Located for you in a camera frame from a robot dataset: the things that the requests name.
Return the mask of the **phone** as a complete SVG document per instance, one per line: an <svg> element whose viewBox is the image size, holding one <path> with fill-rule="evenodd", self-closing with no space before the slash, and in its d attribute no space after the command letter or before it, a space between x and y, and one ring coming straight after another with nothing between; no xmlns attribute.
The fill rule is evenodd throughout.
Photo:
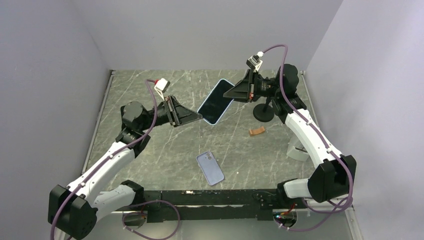
<svg viewBox="0 0 424 240"><path fill-rule="evenodd" d="M209 125L216 125L233 102L232 98L224 97L224 93L234 86L227 79L220 79L198 108L197 112Z"/></svg>
<svg viewBox="0 0 424 240"><path fill-rule="evenodd" d="M201 153L195 159L208 185L214 186L225 179L225 176L212 152L206 151Z"/></svg>

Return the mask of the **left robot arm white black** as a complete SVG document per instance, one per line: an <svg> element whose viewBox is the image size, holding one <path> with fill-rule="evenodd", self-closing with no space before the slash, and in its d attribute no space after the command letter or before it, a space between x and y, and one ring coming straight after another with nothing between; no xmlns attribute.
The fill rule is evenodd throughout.
<svg viewBox="0 0 424 240"><path fill-rule="evenodd" d="M120 108L121 132L108 151L78 179L67 186L57 185L49 194L50 238L58 229L76 240L84 239L95 224L110 213L128 207L139 209L145 199L144 188L126 180L117 188L103 191L123 167L147 146L153 127L170 124L179 127L202 119L202 115L182 106L173 95L147 110L132 101Z"/></svg>

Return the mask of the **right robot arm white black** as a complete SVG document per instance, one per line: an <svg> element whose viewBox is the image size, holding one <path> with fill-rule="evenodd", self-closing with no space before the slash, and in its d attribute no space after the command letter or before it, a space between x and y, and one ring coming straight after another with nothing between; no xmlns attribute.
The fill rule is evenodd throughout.
<svg viewBox="0 0 424 240"><path fill-rule="evenodd" d="M324 136L297 94L298 70L284 64L275 77L263 77L253 69L223 94L236 102L250 103L264 97L272 111L299 139L315 167L308 178L286 180L277 185L276 203L288 208L296 199L308 198L318 203L342 195L351 196L357 162L341 153Z"/></svg>

